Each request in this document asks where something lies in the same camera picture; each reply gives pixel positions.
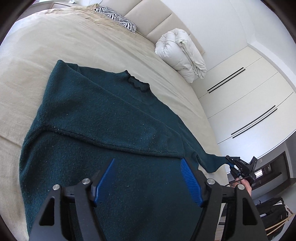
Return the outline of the person's right hand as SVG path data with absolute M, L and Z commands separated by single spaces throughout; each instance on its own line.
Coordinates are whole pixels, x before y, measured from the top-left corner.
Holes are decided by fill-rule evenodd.
M 234 180 L 234 183 L 231 184 L 231 187 L 235 188 L 239 184 L 242 184 L 247 190 L 248 194 L 251 196 L 252 188 L 250 186 L 250 183 L 245 179 L 236 178 Z

